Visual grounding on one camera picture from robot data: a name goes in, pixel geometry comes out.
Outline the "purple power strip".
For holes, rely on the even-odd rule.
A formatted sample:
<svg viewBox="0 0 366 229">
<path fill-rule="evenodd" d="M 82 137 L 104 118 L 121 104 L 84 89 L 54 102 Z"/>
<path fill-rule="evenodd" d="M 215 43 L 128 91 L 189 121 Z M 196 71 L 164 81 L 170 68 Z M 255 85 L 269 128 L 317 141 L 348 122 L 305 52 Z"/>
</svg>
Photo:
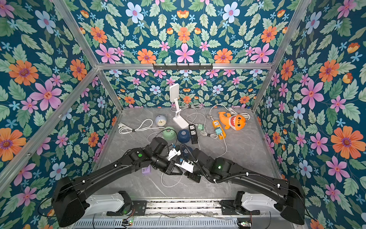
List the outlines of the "purple power strip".
<svg viewBox="0 0 366 229">
<path fill-rule="evenodd" d="M 142 174 L 143 174 L 144 176 L 148 176 L 148 175 L 150 175 L 150 174 L 151 174 L 151 172 L 152 172 L 152 167 L 151 167 L 151 165 L 148 165 L 147 167 L 142 168 Z"/>
</svg>

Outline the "green cordless meat grinder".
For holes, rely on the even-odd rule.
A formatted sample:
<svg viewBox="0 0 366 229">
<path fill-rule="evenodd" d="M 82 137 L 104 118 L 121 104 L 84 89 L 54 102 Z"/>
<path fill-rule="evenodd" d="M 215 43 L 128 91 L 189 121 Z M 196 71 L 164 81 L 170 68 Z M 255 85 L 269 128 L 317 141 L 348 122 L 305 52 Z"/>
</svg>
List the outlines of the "green cordless meat grinder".
<svg viewBox="0 0 366 229">
<path fill-rule="evenodd" d="M 163 139 L 166 141 L 176 141 L 177 140 L 177 132 L 173 127 L 166 127 L 163 131 Z"/>
</svg>

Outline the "black power strip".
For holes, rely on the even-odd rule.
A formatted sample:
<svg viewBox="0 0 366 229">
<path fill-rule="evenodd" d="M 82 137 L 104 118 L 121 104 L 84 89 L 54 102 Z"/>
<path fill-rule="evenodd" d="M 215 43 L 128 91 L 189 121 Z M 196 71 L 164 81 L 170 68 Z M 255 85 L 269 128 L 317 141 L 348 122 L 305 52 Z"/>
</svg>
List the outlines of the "black power strip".
<svg viewBox="0 0 366 229">
<path fill-rule="evenodd" d="M 189 131 L 191 136 L 191 143 L 192 144 L 198 144 L 198 134 L 197 130 L 194 124 L 189 125 Z"/>
</svg>

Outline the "orange shark plush toy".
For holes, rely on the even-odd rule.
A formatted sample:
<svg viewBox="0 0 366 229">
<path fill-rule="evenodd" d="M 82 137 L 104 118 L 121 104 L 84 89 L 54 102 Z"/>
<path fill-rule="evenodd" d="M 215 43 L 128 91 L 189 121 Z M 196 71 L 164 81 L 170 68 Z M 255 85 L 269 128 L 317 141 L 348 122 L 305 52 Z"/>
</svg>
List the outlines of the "orange shark plush toy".
<svg viewBox="0 0 366 229">
<path fill-rule="evenodd" d="M 225 130 L 233 129 L 240 131 L 246 126 L 246 118 L 241 114 L 233 114 L 219 112 L 220 122 L 224 125 Z"/>
</svg>

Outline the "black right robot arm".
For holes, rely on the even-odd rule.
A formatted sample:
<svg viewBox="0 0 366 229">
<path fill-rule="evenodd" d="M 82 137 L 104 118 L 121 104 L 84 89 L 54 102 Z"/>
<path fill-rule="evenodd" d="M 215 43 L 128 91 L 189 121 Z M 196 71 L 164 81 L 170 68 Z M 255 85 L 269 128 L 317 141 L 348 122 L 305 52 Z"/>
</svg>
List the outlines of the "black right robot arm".
<svg viewBox="0 0 366 229">
<path fill-rule="evenodd" d="M 181 148 L 183 158 L 193 163 L 193 171 L 188 177 L 199 183 L 201 177 L 213 184 L 231 182 L 241 185 L 275 201 L 274 208 L 287 221 L 305 224 L 305 192 L 296 178 L 289 180 L 269 177 L 226 159 L 212 158 L 199 149 L 190 151 Z"/>
</svg>

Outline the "orange power strip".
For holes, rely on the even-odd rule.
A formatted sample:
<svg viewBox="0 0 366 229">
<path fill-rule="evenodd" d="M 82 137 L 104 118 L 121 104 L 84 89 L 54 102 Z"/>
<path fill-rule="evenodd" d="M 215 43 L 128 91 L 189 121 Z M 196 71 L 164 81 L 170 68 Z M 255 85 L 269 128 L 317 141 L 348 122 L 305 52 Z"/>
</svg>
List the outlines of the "orange power strip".
<svg viewBox="0 0 366 229">
<path fill-rule="evenodd" d="M 218 136 L 218 138 L 219 138 L 220 140 L 225 139 L 225 138 L 226 138 L 226 133 L 225 133 L 224 129 L 222 128 L 222 126 L 221 126 L 220 122 L 219 122 L 218 120 L 214 120 L 214 121 L 212 122 L 212 124 L 213 124 L 214 130 L 215 130 L 215 133 L 216 133 L 216 135 Z"/>
</svg>

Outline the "teal USB charger adapter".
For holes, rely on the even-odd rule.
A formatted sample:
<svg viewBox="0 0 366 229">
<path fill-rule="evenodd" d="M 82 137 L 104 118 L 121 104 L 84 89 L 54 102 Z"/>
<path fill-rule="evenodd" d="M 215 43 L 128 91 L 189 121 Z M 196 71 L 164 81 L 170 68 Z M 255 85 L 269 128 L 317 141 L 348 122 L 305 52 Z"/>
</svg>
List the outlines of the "teal USB charger adapter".
<svg viewBox="0 0 366 229">
<path fill-rule="evenodd" d="M 222 131 L 222 129 L 220 128 L 220 127 L 217 127 L 216 129 L 215 129 L 215 132 L 216 132 L 216 134 L 219 136 L 219 135 L 223 135 L 223 131 Z"/>
</svg>

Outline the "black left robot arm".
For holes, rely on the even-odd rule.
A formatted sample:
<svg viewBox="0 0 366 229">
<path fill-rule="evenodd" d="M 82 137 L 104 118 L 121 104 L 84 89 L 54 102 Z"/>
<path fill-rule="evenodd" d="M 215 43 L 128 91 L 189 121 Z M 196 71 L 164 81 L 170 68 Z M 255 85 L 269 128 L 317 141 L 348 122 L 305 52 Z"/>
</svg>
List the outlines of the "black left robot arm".
<svg viewBox="0 0 366 229">
<path fill-rule="evenodd" d="M 93 206 L 90 197 L 101 188 L 115 180 L 152 166 L 167 175 L 182 175 L 175 161 L 162 157 L 161 153 L 168 143 L 161 137 L 155 137 L 143 148 L 133 148 L 115 162 L 92 172 L 89 175 L 71 179 L 64 177 L 57 182 L 51 205 L 60 227 L 67 227 L 86 215 Z"/>
</svg>

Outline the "green USB charger adapter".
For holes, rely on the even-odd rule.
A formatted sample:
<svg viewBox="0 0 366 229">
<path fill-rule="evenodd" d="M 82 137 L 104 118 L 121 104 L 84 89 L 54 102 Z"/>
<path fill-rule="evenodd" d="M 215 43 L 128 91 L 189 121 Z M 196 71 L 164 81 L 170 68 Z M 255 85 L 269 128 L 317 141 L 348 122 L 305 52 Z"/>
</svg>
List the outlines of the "green USB charger adapter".
<svg viewBox="0 0 366 229">
<path fill-rule="evenodd" d="M 205 126 L 203 124 L 199 124 L 198 125 L 198 129 L 201 130 L 201 131 L 203 131 L 205 129 Z"/>
</svg>

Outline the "white folding desk lamp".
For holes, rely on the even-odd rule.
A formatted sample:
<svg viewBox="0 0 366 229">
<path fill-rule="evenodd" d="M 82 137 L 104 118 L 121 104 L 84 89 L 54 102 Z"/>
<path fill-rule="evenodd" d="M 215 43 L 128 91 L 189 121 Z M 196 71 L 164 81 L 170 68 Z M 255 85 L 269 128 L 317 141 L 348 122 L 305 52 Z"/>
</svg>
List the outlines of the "white folding desk lamp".
<svg viewBox="0 0 366 229">
<path fill-rule="evenodd" d="M 180 112 L 182 111 L 179 106 L 179 84 L 173 84 L 169 87 L 169 94 L 170 94 L 170 102 L 174 103 L 175 106 L 175 116 L 173 117 L 173 121 L 181 128 L 186 129 L 188 128 L 188 122 L 181 117 Z"/>
</svg>

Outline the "round blue alarm clock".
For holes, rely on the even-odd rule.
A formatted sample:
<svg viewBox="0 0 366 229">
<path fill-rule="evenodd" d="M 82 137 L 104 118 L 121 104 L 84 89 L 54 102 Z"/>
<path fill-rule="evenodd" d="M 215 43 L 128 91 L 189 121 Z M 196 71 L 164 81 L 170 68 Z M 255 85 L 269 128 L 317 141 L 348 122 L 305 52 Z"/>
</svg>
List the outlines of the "round blue alarm clock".
<svg viewBox="0 0 366 229">
<path fill-rule="evenodd" d="M 167 118 L 160 114 L 155 118 L 155 123 L 158 127 L 164 127 L 167 123 Z"/>
</svg>

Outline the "dark blue meat grinder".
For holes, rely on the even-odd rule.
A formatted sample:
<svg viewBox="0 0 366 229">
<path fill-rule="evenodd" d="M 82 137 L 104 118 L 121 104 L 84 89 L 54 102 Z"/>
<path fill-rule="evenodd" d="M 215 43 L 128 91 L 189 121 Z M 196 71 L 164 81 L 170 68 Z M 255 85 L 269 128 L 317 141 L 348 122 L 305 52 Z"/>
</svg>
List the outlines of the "dark blue meat grinder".
<svg viewBox="0 0 366 229">
<path fill-rule="evenodd" d="M 177 139 L 180 143 L 188 143 L 191 140 L 190 131 L 187 129 L 180 130 Z"/>
<path fill-rule="evenodd" d="M 183 156 L 185 158 L 190 158 L 190 153 L 189 152 L 192 152 L 193 149 L 185 144 L 181 144 L 180 145 L 180 151 L 181 153 L 183 154 Z"/>
</svg>

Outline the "dark blue meat grinder front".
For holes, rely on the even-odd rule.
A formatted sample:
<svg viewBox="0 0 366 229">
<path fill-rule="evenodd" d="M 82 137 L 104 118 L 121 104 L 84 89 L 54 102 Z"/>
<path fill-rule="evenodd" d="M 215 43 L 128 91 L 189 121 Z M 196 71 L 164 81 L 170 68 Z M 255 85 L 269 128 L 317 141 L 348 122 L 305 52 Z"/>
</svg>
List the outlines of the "dark blue meat grinder front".
<svg viewBox="0 0 366 229">
<path fill-rule="evenodd" d="M 185 158 L 190 158 L 190 153 L 189 152 L 192 152 L 193 149 L 185 144 L 181 144 L 180 145 L 180 151 L 181 153 L 183 154 L 183 156 Z"/>
</svg>

